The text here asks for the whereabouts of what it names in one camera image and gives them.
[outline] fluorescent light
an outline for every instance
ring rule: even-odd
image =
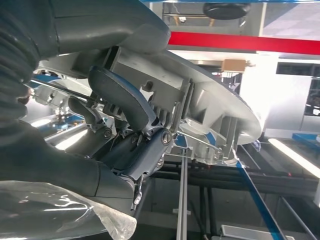
[[[312,163],[297,154],[297,152],[282,143],[281,141],[274,138],[268,139],[268,141],[277,149],[282,151],[282,153],[291,158],[294,162],[300,165],[301,167],[320,179],[320,169],[318,169],[317,166],[313,165]]]
[[[316,109],[316,108],[313,108],[313,111],[312,112],[313,115],[319,115],[320,114],[320,110]]]
[[[51,120],[51,119],[42,119],[42,120],[38,120],[38,121],[35,121],[31,123],[31,126],[35,127],[35,128],[38,128],[43,125],[46,125],[48,123],[51,123]]]
[[[75,134],[73,136],[71,136],[68,139],[63,140],[60,143],[57,144],[55,147],[60,150],[66,150],[76,142],[78,142],[82,137],[85,136],[85,134],[87,133],[87,129],[84,131],[78,132],[77,134]]]

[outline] red beam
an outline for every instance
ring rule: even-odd
[[[320,41],[240,36],[198,32],[171,32],[170,45],[320,55]]]

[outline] metal rail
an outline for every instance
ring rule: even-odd
[[[295,219],[297,219],[301,227],[303,227],[306,233],[308,233],[312,239],[313,240],[318,240],[308,226],[306,225],[298,214],[297,214],[296,211],[294,211],[285,198],[283,196],[281,197],[281,199],[285,203],[285,205],[287,206],[289,211],[291,211]]]
[[[179,208],[177,212],[177,240],[187,239],[187,192],[188,192],[188,159],[182,156],[181,176],[180,179]]]

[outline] round black object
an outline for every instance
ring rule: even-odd
[[[205,3],[203,13],[211,19],[232,20],[245,17],[251,8],[250,3]]]

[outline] white plastic cover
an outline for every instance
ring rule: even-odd
[[[44,182],[0,181],[0,240],[68,240],[109,232],[127,240],[134,217]]]

